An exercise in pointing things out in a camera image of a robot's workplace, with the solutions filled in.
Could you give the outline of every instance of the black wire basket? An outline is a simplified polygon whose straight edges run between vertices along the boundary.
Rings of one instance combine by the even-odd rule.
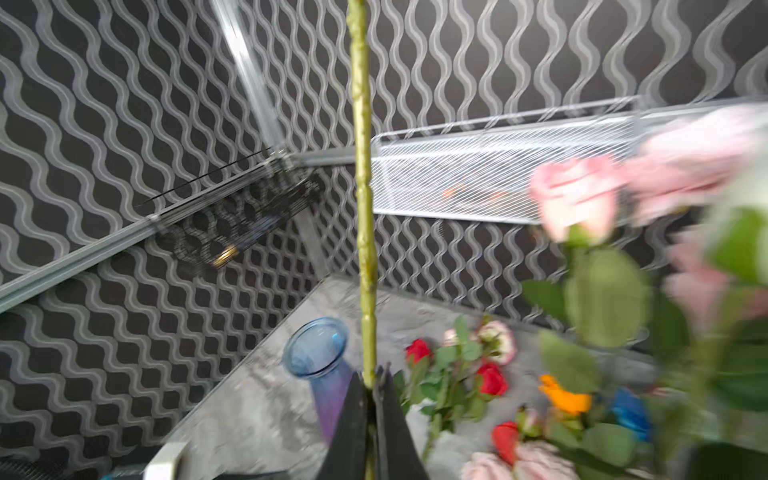
[[[226,265],[317,202],[319,195],[319,181],[311,171],[289,170],[275,160],[253,183],[168,227],[164,236],[172,241],[182,267],[200,275],[206,268]]]

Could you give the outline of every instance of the gray table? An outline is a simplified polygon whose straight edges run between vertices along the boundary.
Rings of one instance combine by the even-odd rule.
[[[461,313],[470,326],[479,323],[476,312],[379,291],[379,363],[391,362],[393,372],[403,368],[403,350],[414,339],[441,339]],[[221,472],[278,470],[288,470],[291,478],[314,478],[326,446],[317,426],[310,386],[293,378],[280,360],[290,336],[321,316],[346,322],[350,330],[346,360],[353,368],[361,366],[358,285],[345,277],[328,277],[166,438],[167,442],[188,442],[180,480],[211,480]],[[537,390],[542,373],[535,348],[537,329],[522,324],[513,328],[518,355],[504,368],[509,391],[488,405],[482,421],[463,422],[455,434],[443,433],[427,464],[433,480],[454,480],[473,452],[491,451],[491,430],[513,419],[522,403],[542,409],[546,406]],[[618,369],[620,376],[632,382],[652,380],[653,366],[635,353],[625,353]],[[420,451],[426,440],[426,417],[412,409],[407,421]]]

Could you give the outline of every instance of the glass vase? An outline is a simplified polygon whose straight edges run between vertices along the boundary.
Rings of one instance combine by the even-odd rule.
[[[344,361],[349,330],[337,319],[315,319],[294,333],[283,351],[283,365],[310,381],[323,438],[330,445],[346,398],[352,369]]]

